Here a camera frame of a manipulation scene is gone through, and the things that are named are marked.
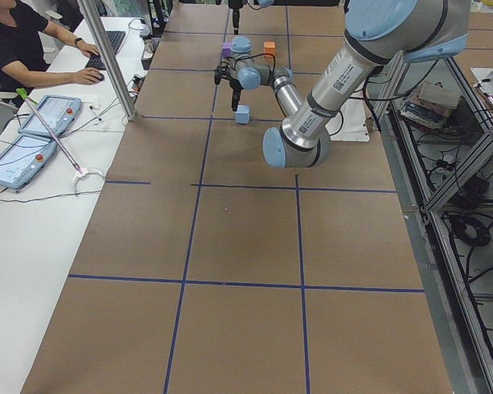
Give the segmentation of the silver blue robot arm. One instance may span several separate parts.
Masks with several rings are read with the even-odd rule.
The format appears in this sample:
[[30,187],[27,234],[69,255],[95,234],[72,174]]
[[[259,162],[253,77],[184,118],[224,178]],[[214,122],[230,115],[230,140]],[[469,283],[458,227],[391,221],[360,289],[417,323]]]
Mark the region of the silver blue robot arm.
[[396,53],[407,63],[452,57],[466,46],[469,5],[466,1],[349,1],[344,45],[306,98],[301,98],[292,72],[262,65],[251,52],[251,41],[236,36],[231,54],[214,70],[214,82],[227,80],[232,108],[241,92],[269,86],[285,118],[263,139],[265,161],[276,168],[314,167],[330,152],[328,122],[353,92]]

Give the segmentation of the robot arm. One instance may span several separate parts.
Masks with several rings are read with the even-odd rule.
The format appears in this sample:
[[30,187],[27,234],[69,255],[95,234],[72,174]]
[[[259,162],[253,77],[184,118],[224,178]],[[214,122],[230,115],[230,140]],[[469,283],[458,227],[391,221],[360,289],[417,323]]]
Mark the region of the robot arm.
[[259,11],[260,9],[264,9],[270,7],[274,4],[274,0],[258,0],[257,5],[252,5],[249,1],[244,0],[227,0],[228,7],[232,10],[233,16],[233,34],[239,35],[239,25],[240,25],[240,16],[241,9],[247,5],[249,8],[254,11]]

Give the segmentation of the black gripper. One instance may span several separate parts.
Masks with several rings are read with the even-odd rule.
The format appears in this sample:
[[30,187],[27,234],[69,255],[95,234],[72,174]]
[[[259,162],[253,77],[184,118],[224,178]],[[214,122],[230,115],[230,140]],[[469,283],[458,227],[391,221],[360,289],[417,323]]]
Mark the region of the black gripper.
[[239,82],[237,70],[228,62],[221,62],[214,69],[214,84],[219,85],[222,80],[227,80],[233,89],[231,108],[234,112],[238,110],[241,99],[241,83]]

